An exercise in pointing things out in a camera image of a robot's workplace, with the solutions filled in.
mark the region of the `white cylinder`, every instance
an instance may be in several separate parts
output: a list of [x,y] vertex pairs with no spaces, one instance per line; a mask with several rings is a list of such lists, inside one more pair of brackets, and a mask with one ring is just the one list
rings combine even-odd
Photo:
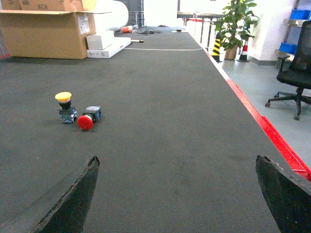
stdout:
[[97,0],[95,11],[108,11],[108,14],[94,14],[96,33],[118,31],[128,22],[128,9],[124,3],[113,0]]

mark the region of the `black and yellow striped pole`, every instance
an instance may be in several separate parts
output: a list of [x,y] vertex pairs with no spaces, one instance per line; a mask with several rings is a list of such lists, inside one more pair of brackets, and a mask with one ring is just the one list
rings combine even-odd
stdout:
[[219,32],[216,34],[214,49],[212,51],[212,57],[215,59],[216,62],[220,61],[220,34]]

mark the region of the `blue storage bin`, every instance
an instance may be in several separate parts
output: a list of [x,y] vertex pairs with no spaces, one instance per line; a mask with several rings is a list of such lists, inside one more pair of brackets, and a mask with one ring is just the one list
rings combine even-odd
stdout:
[[297,45],[289,43],[281,43],[280,50],[286,53],[295,54],[297,51]]
[[302,19],[309,19],[310,13],[311,13],[311,11],[309,11],[309,10],[304,10]]
[[309,19],[310,18],[310,10],[292,10],[292,14],[290,19]]

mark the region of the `traffic cone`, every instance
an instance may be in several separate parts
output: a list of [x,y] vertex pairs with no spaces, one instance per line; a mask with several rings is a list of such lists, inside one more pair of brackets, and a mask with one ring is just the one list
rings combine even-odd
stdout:
[[220,61],[220,34],[219,32],[216,34],[214,49],[212,51],[212,57],[215,59],[216,62]]
[[238,62],[249,62],[249,60],[247,59],[247,48],[248,48],[248,39],[245,40],[240,58],[236,59]]

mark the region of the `chair base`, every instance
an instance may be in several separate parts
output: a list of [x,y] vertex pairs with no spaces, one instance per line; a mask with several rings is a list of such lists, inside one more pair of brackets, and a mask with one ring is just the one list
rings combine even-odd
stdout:
[[303,92],[302,87],[297,88],[297,90],[296,90],[297,94],[278,91],[277,94],[274,95],[273,99],[268,99],[268,102],[266,102],[265,106],[270,107],[271,101],[295,100],[296,105],[297,105],[297,115],[294,117],[294,119],[299,120],[300,119],[300,113],[301,113],[301,102],[311,104],[311,97],[310,96],[303,96],[302,92]]

